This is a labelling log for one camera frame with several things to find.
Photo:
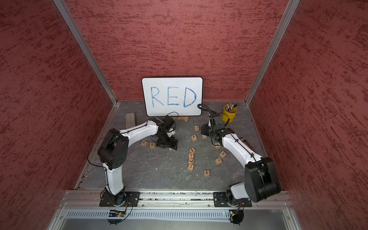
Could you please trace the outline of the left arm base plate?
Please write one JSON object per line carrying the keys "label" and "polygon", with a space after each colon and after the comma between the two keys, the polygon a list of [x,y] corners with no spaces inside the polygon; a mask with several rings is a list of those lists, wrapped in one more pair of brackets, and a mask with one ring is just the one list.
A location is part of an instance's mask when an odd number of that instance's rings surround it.
{"label": "left arm base plate", "polygon": [[140,199],[140,192],[120,192],[112,195],[105,190],[101,195],[100,207],[136,207]]}

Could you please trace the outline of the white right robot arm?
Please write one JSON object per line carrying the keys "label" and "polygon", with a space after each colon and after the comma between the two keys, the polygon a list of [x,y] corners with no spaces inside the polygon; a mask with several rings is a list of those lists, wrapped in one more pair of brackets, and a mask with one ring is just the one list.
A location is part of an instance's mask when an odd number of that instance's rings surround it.
{"label": "white right robot arm", "polygon": [[226,192],[230,206],[238,206],[243,199],[259,202],[281,192],[274,161],[244,144],[232,129],[226,128],[220,115],[209,115],[209,122],[202,125],[201,134],[227,149],[244,168],[244,182],[231,185]]}

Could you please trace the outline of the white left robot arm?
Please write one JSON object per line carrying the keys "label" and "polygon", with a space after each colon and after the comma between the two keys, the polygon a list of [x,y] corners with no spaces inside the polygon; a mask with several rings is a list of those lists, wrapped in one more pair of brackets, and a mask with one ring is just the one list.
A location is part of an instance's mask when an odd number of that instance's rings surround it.
{"label": "white left robot arm", "polygon": [[163,119],[150,118],[147,122],[132,128],[125,130],[112,128],[107,132],[97,152],[106,177],[101,207],[121,207],[130,203],[122,179],[122,166],[127,160],[129,147],[153,136],[157,138],[154,146],[177,150],[175,128],[175,120],[166,115]]}

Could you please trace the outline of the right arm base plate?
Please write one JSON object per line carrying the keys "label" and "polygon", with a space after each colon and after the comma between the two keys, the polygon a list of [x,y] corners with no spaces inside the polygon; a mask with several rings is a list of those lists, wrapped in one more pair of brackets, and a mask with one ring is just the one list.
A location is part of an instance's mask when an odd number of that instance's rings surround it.
{"label": "right arm base plate", "polygon": [[229,192],[214,192],[213,200],[216,208],[252,207],[252,202],[249,198],[235,199]]}

